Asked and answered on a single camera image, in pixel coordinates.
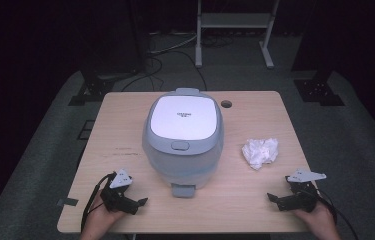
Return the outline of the grey white pedal bin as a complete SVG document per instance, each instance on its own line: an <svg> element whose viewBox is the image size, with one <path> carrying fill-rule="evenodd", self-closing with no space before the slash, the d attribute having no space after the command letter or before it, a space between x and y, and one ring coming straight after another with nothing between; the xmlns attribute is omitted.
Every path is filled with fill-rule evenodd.
<svg viewBox="0 0 375 240"><path fill-rule="evenodd" d="M224 122L217 102L194 88L160 96L145 120L142 147L172 195L191 198L217 169Z"/></svg>

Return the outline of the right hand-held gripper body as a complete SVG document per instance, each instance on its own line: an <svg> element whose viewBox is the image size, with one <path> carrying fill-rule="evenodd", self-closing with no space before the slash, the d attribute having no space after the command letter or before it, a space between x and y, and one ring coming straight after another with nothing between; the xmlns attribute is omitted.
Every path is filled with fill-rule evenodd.
<svg viewBox="0 0 375 240"><path fill-rule="evenodd" d="M290 185L292 194L275 199L279 210L302 209L306 212L312 212L320 198L313 182L326 178L327 176L324 173L316 173L305 169L297 169L293 174L286 176L285 179Z"/></svg>

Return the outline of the black metal stand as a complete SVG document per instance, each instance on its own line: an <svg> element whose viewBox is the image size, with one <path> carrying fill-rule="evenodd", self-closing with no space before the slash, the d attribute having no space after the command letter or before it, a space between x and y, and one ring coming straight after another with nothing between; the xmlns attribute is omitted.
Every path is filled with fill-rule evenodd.
<svg viewBox="0 0 375 240"><path fill-rule="evenodd" d="M99 102L116 82L145 69L147 35L137 0L65 0L70 49L83 78L69 102Z"/></svg>
<svg viewBox="0 0 375 240"><path fill-rule="evenodd" d="M336 47L333 39L329 0L314 0L314 6L303 34L293 71L315 70L310 79L295 79L294 84L304 102L318 102L321 106L343 106L328 80L336 66Z"/></svg>

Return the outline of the white paper ball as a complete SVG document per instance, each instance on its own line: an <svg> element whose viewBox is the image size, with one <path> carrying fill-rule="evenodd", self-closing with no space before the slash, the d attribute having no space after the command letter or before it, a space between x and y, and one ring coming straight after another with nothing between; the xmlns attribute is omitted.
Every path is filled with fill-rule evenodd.
<svg viewBox="0 0 375 240"><path fill-rule="evenodd" d="M247 143L242 147L242 153L254 170L259 170L264 164L273 163L278 154L278 140L269 139L248 139Z"/></svg>

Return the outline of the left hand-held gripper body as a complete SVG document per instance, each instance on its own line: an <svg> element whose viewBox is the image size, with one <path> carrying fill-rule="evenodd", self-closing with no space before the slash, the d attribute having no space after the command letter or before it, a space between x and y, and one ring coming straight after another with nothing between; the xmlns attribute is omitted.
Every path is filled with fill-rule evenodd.
<svg viewBox="0 0 375 240"><path fill-rule="evenodd" d="M125 196L125 191L133 180L125 169L112 172L105 177L106 184L100 193L100 197L108 211L122 211L135 215L139 208L139 202Z"/></svg>

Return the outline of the grey tape strip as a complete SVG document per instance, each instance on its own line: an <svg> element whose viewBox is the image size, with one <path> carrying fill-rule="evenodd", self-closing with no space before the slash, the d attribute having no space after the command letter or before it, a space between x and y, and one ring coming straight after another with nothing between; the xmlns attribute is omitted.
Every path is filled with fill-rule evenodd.
<svg viewBox="0 0 375 240"><path fill-rule="evenodd" d="M57 201L57 205L58 206L65 206L65 205L68 205L68 206L76 206L78 203L78 200L77 199L73 199L73 198L62 198L62 199L59 199Z"/></svg>

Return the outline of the person's left hand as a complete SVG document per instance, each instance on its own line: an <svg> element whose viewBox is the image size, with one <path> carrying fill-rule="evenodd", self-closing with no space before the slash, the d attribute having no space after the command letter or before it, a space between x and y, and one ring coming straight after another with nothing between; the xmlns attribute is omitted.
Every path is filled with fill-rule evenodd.
<svg viewBox="0 0 375 240"><path fill-rule="evenodd" d="M100 240L124 216L122 211L108 211L98 192L81 231L80 240Z"/></svg>

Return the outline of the white metal stand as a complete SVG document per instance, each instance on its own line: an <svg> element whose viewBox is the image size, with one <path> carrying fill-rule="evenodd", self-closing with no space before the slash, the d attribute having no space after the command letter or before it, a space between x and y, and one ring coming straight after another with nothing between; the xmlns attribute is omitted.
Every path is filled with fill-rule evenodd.
<svg viewBox="0 0 375 240"><path fill-rule="evenodd" d="M260 50L268 69L274 68L268 45L275 23L280 0L273 0L268 13L206 13L202 11L202 0L197 3L195 66L200 68L202 61L202 31L204 29L264 29L264 39L259 42Z"/></svg>

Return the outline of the person's right hand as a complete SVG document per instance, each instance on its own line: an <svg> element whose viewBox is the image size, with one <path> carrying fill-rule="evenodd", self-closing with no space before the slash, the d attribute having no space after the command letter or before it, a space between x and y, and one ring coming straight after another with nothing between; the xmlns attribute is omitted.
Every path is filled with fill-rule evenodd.
<svg viewBox="0 0 375 240"><path fill-rule="evenodd" d="M317 202L311 212L297 209L292 213L306 224L318 240L341 240L333 215L321 202Z"/></svg>

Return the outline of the dark floor outlet plate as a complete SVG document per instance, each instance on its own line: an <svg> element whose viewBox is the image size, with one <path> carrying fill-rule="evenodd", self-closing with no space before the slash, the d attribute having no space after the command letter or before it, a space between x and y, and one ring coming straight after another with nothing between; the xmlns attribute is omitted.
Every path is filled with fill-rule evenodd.
<svg viewBox="0 0 375 240"><path fill-rule="evenodd" d="M80 130L77 139L78 140L88 140L91 132L93 130L95 121L94 120L86 120L84 122L84 125L82 126L82 129Z"/></svg>

